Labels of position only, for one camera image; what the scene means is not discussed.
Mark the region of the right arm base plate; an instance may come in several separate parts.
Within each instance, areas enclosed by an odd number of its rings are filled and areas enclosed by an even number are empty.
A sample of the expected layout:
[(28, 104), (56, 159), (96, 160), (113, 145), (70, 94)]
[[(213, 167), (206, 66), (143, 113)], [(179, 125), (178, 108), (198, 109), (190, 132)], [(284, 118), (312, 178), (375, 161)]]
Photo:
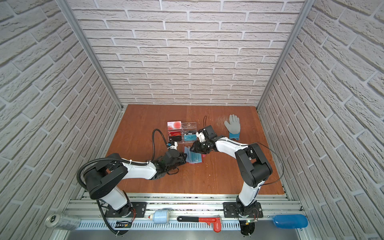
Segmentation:
[(254, 202), (251, 205), (244, 207), (241, 203), (224, 202), (225, 218), (263, 218), (263, 210), (259, 202)]

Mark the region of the clear acrylic card display stand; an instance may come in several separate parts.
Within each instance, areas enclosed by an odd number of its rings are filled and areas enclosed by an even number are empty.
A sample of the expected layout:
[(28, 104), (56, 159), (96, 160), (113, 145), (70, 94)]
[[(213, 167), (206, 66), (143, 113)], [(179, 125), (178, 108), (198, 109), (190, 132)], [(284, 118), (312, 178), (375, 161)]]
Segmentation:
[(188, 122), (188, 123), (183, 123), (182, 122), (182, 141), (181, 142), (177, 142), (177, 143), (192, 143), (192, 142), (185, 142), (184, 141), (184, 135), (183, 135), (183, 130), (196, 130), (196, 133), (197, 133), (197, 123), (196, 122)]

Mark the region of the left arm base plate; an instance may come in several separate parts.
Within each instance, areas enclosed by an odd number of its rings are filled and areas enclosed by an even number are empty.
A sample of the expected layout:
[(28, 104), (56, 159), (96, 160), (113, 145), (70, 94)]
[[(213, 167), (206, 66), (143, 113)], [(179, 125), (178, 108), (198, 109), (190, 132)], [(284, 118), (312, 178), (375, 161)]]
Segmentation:
[(147, 202), (130, 202), (119, 210), (114, 210), (108, 205), (105, 216), (107, 218), (133, 218), (136, 213), (136, 218), (143, 218), (146, 208)]

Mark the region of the red leather card holder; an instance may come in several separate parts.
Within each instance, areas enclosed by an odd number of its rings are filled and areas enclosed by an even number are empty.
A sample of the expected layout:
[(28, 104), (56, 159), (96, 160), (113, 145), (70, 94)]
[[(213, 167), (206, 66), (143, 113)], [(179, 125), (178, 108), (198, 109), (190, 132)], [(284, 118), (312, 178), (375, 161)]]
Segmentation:
[(184, 153), (187, 154), (186, 162), (189, 164), (199, 164), (203, 162), (202, 154), (190, 151), (190, 147), (184, 147)]

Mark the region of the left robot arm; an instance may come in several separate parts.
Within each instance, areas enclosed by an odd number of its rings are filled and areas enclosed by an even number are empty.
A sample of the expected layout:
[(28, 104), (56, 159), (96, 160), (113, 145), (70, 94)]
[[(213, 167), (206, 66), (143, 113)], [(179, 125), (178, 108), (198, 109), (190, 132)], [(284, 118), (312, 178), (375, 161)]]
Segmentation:
[(118, 184), (125, 179), (158, 180), (186, 163), (187, 154), (168, 149), (164, 156), (149, 162), (126, 160), (119, 154), (95, 159), (79, 168), (78, 183), (88, 191), (91, 199), (107, 203), (118, 217), (127, 217), (133, 206)]

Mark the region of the light teal card from holder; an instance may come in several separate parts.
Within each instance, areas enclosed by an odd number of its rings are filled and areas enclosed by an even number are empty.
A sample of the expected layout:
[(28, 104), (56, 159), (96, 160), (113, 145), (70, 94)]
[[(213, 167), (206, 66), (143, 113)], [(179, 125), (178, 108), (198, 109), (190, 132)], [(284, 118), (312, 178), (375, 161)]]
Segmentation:
[(190, 160), (192, 164), (198, 164), (203, 161), (202, 154), (190, 152)]

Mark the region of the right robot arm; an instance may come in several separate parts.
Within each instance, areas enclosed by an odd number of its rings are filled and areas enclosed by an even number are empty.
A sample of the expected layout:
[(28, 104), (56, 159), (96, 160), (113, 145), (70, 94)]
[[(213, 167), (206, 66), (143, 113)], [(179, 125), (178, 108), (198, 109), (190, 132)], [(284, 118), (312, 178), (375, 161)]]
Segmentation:
[(207, 155), (212, 151), (227, 154), (237, 160), (243, 187), (236, 199), (236, 211), (239, 216), (248, 216), (257, 210), (257, 195), (273, 173), (260, 143), (241, 144), (227, 137), (215, 137), (201, 142), (196, 140), (191, 152)]

